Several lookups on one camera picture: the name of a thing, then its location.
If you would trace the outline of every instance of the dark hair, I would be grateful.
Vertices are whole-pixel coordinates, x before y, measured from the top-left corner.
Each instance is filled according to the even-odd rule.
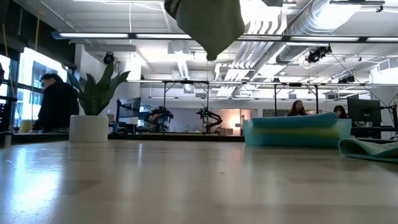
[[[340,112],[341,112],[339,118],[343,118],[343,119],[348,118],[348,116],[347,116],[347,114],[346,114],[346,110],[344,109],[343,106],[341,106],[341,105],[335,106],[335,109],[333,110],[333,112],[337,113],[337,111],[340,111]]]
[[[53,78],[56,82],[63,83],[62,78],[61,78],[59,75],[55,74],[55,73],[47,73],[47,74],[43,75],[43,76],[40,78],[40,82],[41,82],[42,80],[49,80],[49,79],[52,79],[52,78]]]
[[[292,109],[289,112],[289,116],[307,115],[307,113],[305,112],[305,109],[304,109],[304,105],[303,105],[303,107],[301,108],[300,111],[296,111],[296,105],[297,105],[298,102],[301,102],[301,104],[303,103],[301,100],[294,101],[294,103],[292,105]]]

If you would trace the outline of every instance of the potted plant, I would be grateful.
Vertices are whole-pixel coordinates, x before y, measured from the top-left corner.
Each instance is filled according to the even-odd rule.
[[[107,107],[117,87],[127,80],[130,72],[113,75],[113,63],[106,66],[101,80],[96,83],[87,73],[87,80],[79,80],[70,73],[68,78],[78,91],[78,99],[85,115],[73,115],[70,118],[70,142],[106,142],[108,140],[108,117],[100,116]]]

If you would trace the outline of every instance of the woman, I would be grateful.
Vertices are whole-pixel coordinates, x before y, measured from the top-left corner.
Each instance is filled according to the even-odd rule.
[[[292,109],[287,114],[287,116],[304,116],[307,115],[305,112],[303,102],[301,100],[297,100],[293,103]]]
[[[346,114],[346,110],[344,110],[343,106],[341,106],[341,105],[335,106],[335,109],[333,110],[333,112],[335,112],[337,114],[338,119],[347,119],[348,118],[348,116]]]

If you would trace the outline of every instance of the person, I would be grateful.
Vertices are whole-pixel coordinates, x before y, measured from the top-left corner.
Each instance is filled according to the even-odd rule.
[[[77,91],[54,73],[43,75],[40,82],[44,90],[42,107],[30,132],[69,132],[70,116],[79,114]]]
[[[333,110],[337,114],[338,119],[347,119],[348,116],[346,114],[346,110],[344,110],[344,107],[341,105],[335,106],[335,109]]]
[[[303,102],[301,100],[297,100],[293,103],[292,109],[287,114],[287,116],[305,116],[307,113],[305,112]]]

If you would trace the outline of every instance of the window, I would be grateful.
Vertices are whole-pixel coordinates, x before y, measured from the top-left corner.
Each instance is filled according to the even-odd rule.
[[[0,55],[0,63],[2,66],[2,69],[4,70],[4,79],[7,80],[10,75],[10,64],[11,64],[11,59]],[[7,96],[8,93],[8,85],[3,83],[0,86],[0,95],[1,96]],[[0,103],[6,103],[5,100],[0,100]]]
[[[21,120],[37,120],[43,94],[18,88],[17,96],[14,126],[19,127]]]
[[[58,74],[58,71],[48,68],[47,66],[42,65],[39,62],[33,61],[33,70],[32,70],[33,83],[32,83],[32,85],[36,88],[41,88],[40,78],[47,73]]]
[[[42,99],[43,99],[43,94],[42,93],[34,92],[34,94],[30,94],[29,104],[41,105],[42,104]]]
[[[61,63],[25,48],[19,63],[18,83],[40,88],[40,77],[46,73],[56,73],[64,82],[67,81],[67,71]]]
[[[46,73],[58,74],[63,81],[67,81],[67,71],[62,68],[61,63],[25,48],[24,53],[21,54],[18,73],[18,83],[25,86],[17,89],[15,127],[19,127],[21,120],[38,119],[43,100],[43,93],[39,90],[40,78]]]

